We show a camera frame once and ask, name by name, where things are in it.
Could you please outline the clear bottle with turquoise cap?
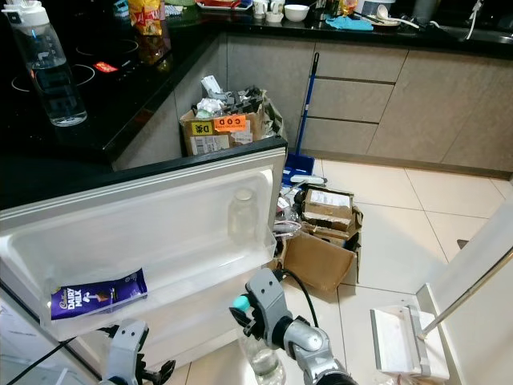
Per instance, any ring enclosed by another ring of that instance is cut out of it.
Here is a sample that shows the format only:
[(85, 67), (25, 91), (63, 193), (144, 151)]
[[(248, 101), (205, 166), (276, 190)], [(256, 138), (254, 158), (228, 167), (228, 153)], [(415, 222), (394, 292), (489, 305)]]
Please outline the clear bottle with turquoise cap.
[[(250, 305), (245, 294), (235, 298), (230, 309), (231, 313), (247, 313)], [(238, 345), (252, 367), (259, 385), (285, 385), (285, 367), (280, 363), (274, 349), (266, 345), (261, 338), (246, 334), (242, 327), (237, 330)]]

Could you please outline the plain brown cardboard box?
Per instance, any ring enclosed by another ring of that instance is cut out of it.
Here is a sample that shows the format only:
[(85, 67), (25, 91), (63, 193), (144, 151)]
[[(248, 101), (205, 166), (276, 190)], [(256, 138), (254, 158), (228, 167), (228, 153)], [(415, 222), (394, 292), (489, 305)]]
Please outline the plain brown cardboard box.
[(301, 232), (285, 242), (285, 268), (317, 292), (333, 292), (356, 266), (356, 253)]

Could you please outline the purple chocolate bar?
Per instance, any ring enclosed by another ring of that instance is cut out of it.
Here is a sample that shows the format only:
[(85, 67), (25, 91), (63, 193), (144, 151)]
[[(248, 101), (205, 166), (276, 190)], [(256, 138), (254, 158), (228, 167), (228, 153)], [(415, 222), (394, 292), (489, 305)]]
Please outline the purple chocolate bar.
[(81, 318), (92, 313), (110, 313), (118, 306), (146, 297), (147, 291), (143, 269), (105, 282), (61, 286), (51, 295), (50, 319), (55, 321)]

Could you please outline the cardboard box with white label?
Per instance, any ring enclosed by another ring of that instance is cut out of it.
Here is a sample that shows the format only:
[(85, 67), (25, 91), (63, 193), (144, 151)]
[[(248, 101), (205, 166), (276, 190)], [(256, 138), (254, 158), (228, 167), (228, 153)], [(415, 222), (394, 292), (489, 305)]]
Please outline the cardboard box with white label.
[(362, 228), (362, 212), (354, 194), (326, 187), (305, 186), (297, 192), (298, 216), (315, 229), (329, 229), (353, 236)]

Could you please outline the white plastic rack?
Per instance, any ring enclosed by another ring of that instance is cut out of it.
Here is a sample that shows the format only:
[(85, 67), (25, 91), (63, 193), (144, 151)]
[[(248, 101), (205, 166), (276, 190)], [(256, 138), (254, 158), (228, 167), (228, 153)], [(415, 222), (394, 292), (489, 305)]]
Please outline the white plastic rack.
[(398, 380), (513, 383), (513, 206), (502, 208), (413, 301), (370, 311), (375, 367)]

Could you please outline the cardboard box with orange label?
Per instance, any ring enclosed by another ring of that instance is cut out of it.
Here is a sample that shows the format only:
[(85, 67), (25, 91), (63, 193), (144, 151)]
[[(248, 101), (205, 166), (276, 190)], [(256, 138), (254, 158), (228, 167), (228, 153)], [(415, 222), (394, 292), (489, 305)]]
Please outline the cardboard box with orange label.
[(200, 84), (206, 92), (205, 98), (180, 117), (188, 156), (280, 135), (283, 117), (264, 89), (247, 87), (242, 91), (225, 91), (212, 75), (203, 77)]

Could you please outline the grey counter base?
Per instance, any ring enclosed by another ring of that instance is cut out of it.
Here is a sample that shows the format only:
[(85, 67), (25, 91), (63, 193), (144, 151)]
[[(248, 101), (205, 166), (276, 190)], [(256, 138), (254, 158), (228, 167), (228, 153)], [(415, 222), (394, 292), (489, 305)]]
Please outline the grey counter base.
[(184, 74), (184, 79), (179, 81), (175, 90), (161, 99), (161, 105), (150, 114), (139, 135), (113, 161), (113, 169), (138, 168), (183, 157), (180, 117), (190, 112), (191, 107), (206, 96), (200, 81), (208, 75), (215, 76), (217, 81), (226, 81), (227, 59), (223, 35), (215, 37), (197, 63)]

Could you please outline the black kitchen countertop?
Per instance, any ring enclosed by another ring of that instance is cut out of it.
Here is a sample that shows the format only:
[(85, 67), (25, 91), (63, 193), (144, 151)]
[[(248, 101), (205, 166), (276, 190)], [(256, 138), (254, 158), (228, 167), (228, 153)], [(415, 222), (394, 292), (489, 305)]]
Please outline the black kitchen countertop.
[(212, 155), (165, 159), (128, 170), (114, 168), (114, 162), (126, 154), (129, 144), (173, 88), (198, 65), (201, 56), (223, 33), (417, 48), (513, 63), (513, 42), (458, 40), (444, 36), (437, 28), (411, 34), (336, 30), (314, 23), (270, 26), (254, 22), (249, 16), (219, 16), (198, 11), (187, 25), (172, 27), (172, 48), (164, 56), (164, 62), (170, 66), (167, 71), (142, 66), (125, 80), (96, 76), (85, 95), (88, 117), (84, 124), (58, 128), (49, 124), (36, 98), (4, 91), (0, 103), (1, 208), (18, 208), (107, 184), (283, 148), (283, 140), (272, 139)]

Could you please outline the beige drawer cabinet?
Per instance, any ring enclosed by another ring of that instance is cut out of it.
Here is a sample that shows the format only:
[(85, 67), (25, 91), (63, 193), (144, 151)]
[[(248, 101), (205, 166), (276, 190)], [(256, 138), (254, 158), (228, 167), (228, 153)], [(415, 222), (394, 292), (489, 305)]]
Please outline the beige drawer cabinet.
[(330, 159), (513, 172), (513, 63), (355, 43), (224, 36), (227, 80), (259, 87), (293, 142), (320, 55), (304, 150)]

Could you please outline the black induction cooktop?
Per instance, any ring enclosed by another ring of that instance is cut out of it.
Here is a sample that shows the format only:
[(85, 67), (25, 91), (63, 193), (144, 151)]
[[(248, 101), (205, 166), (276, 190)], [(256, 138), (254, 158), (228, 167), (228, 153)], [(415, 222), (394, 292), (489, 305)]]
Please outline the black induction cooktop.
[[(73, 80), (84, 98), (113, 91), (142, 66), (139, 44), (128, 38), (59, 38)], [(34, 87), (14, 37), (1, 40), (1, 95), (32, 95)]]

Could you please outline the white ceramic bowl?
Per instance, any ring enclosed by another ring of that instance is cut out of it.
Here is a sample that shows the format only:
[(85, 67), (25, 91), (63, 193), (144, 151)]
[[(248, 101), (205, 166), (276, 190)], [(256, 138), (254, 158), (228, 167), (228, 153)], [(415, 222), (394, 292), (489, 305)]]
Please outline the white ceramic bowl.
[(283, 7), (285, 18), (290, 22), (304, 22), (310, 11), (308, 5), (288, 4)]

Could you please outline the teal cloth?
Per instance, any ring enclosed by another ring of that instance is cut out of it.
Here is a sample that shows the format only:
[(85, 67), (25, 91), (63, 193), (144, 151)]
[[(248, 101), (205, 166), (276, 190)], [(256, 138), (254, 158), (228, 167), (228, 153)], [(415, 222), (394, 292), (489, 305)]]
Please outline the teal cloth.
[(334, 29), (338, 30), (373, 30), (374, 27), (371, 25), (369, 21), (365, 19), (352, 18), (351, 15), (340, 15), (336, 18), (327, 19), (327, 22), (330, 26), (333, 26)]

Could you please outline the red tray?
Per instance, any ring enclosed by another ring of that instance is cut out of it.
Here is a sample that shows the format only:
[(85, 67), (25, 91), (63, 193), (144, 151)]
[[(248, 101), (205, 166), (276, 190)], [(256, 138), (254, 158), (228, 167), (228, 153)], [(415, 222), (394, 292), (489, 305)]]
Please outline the red tray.
[(201, 10), (249, 10), (253, 0), (195, 0)]

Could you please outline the yellow red snack bag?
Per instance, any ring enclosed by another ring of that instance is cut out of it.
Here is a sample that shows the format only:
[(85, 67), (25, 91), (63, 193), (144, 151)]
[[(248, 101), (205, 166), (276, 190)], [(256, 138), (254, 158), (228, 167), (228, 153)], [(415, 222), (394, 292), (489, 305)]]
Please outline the yellow red snack bag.
[(131, 24), (140, 35), (158, 36), (164, 32), (164, 0), (126, 0)]

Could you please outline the plate with spoon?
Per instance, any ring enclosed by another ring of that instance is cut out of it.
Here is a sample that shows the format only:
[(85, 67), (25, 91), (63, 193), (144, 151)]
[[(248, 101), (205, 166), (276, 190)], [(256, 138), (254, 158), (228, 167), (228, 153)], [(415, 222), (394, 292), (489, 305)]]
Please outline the plate with spoon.
[(421, 29), (415, 22), (404, 21), (402, 18), (392, 18), (390, 15), (390, 4), (367, 2), (355, 14), (367, 19), (375, 26), (400, 26), (407, 25), (410, 28)]

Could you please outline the clear water bottle white lid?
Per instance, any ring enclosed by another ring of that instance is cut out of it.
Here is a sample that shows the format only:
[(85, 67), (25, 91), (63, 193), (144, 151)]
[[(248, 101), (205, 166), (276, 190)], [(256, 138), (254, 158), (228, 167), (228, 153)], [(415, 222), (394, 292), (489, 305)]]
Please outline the clear water bottle white lid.
[(30, 80), (52, 125), (74, 126), (87, 120), (67, 56), (39, 0), (5, 0), (2, 13), (14, 30)]

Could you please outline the blue handled broom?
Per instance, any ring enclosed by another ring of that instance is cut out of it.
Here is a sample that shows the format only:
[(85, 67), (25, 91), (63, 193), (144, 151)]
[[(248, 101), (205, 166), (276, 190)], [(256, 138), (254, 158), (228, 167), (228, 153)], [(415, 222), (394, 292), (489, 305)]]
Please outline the blue handled broom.
[(307, 91), (305, 92), (305, 103), (303, 114), (301, 114), (300, 124), (298, 124), (296, 143), (294, 144), (294, 151), (289, 153), (286, 158), (285, 169), (283, 169), (282, 183), (287, 186), (293, 186), (303, 180), (303, 177), (313, 175), (313, 166), (315, 159), (311, 156), (303, 154), (303, 139), (305, 135), (305, 125), (309, 117), (309, 110), (311, 99), (313, 95), (313, 87), (317, 75), (317, 67), (319, 64), (320, 55), (315, 52), (313, 55), (313, 63), (310, 70)]

